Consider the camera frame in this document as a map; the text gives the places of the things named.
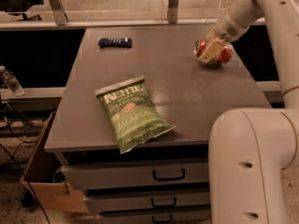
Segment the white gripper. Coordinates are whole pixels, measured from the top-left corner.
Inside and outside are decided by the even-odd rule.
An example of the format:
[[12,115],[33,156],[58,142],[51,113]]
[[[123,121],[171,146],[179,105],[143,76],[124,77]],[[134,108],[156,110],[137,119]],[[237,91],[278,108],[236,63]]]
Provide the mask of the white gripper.
[[234,17],[229,11],[225,11],[217,20],[207,35],[208,40],[200,41],[200,55],[198,59],[202,63],[208,63],[225,49],[226,42],[234,42],[249,29],[249,22],[243,17]]

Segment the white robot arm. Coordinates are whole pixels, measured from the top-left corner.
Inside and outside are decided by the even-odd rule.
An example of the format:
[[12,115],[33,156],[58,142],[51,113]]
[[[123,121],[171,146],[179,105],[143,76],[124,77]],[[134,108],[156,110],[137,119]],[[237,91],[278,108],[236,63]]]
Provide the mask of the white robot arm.
[[299,10],[293,0],[235,0],[196,58],[208,63],[264,19],[284,106],[238,108],[214,122],[208,145],[212,224],[287,224],[280,173],[298,164]]

